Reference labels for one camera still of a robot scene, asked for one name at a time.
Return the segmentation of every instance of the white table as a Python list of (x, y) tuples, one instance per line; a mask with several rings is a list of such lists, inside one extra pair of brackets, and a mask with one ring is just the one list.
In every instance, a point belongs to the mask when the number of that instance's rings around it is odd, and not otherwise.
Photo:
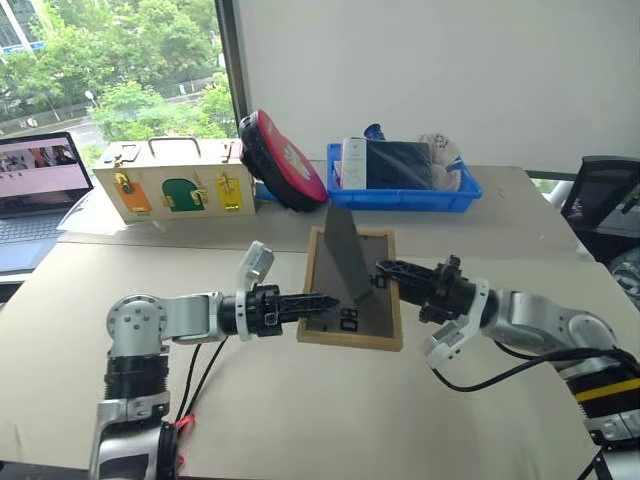
[[(0, 288), (3, 286), (13, 286), (20, 285), (27, 278), (29, 278), (29, 273), (9, 273), (9, 274), (0, 274)], [(4, 308), (5, 303), (0, 300), (0, 310)]]
[[(315, 166), (318, 172), (324, 173), (324, 162), (315, 162)], [(455, 253), (462, 257), (497, 259), (583, 258), (573, 231), (522, 169), (473, 166), (471, 171), (482, 185), (484, 195), (463, 214), (356, 211), (357, 226), (394, 229), (398, 255), (445, 258)], [(277, 251), (306, 252), (309, 229), (324, 225), (325, 212), (323, 208), (299, 214), (278, 204), (268, 204), (262, 206), (255, 217), (163, 222), (163, 231), (149, 224), (134, 225), (114, 235), (69, 232), (62, 240), (245, 250), (252, 240), (259, 239)]]
[[(233, 291), (237, 250), (58, 244), (0, 312), (0, 458), (86, 467), (109, 338), (120, 297)], [(406, 260), (433, 266), (436, 258)], [(303, 285), (306, 255), (278, 253), (267, 282)], [(463, 258), (463, 272), (496, 288), (547, 295), (601, 316), (640, 354), (638, 314), (604, 267), (559, 260)], [(580, 409), (553, 369), (539, 366), (488, 390), (447, 390), (420, 344), (435, 326), (401, 308), (399, 353), (299, 344), (282, 337), (228, 342), (186, 439), (185, 474), (228, 478), (575, 478), (595, 452)], [(215, 345), (203, 348), (207, 358)], [(172, 346), (172, 410), (193, 347)], [(515, 361), (484, 338), (444, 373), (471, 384)]]

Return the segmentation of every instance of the laptop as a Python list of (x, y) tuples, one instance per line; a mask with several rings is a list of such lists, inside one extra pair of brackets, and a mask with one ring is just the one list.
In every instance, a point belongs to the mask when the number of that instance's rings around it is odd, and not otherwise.
[(35, 269), (92, 188), (69, 133), (0, 139), (0, 273)]

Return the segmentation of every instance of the window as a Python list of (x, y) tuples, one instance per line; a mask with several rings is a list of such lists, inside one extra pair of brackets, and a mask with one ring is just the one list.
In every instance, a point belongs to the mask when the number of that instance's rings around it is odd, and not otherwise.
[(70, 131), (89, 167), (113, 141), (237, 136), (214, 0), (8, 3), (0, 136)]
[(560, 180), (551, 180), (549, 178), (532, 178), (531, 181), (542, 194), (549, 194), (556, 188)]

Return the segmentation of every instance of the green foliage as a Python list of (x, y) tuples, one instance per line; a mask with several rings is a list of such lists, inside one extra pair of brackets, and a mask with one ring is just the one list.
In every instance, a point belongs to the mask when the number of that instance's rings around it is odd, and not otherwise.
[(102, 149), (96, 145), (81, 145), (78, 147), (80, 158), (87, 170), (92, 170), (102, 155)]
[(167, 103), (151, 89), (135, 82), (109, 87), (98, 98), (91, 118), (109, 141), (147, 140), (161, 135), (225, 138), (199, 105)]
[(209, 121), (219, 125), (226, 133), (226, 137), (236, 135), (229, 79), (225, 73), (214, 74), (214, 85), (205, 89), (204, 95), (200, 100), (200, 106)]
[(46, 0), (37, 11), (45, 48), (1, 57), (5, 105), (71, 105), (123, 81), (162, 90), (216, 68), (213, 0)]
[(198, 24), (203, 32), (220, 35), (213, 0), (184, 0), (180, 9)]
[(532, 178), (531, 181), (540, 193), (551, 193), (558, 184), (558, 180), (548, 180), (544, 178)]

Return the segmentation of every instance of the wooden box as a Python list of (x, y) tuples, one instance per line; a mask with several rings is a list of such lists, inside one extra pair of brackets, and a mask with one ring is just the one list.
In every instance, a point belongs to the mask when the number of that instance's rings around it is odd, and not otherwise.
[(253, 215), (238, 139), (116, 142), (93, 169), (125, 222)]
[(335, 309), (298, 321), (298, 341), (372, 348), (402, 349), (398, 284), (376, 270), (376, 262), (395, 259), (393, 231), (358, 231), (371, 294), (358, 304), (349, 298), (334, 260), (324, 244), (324, 230), (313, 228), (309, 242), (304, 291), (322, 292), (340, 300)]

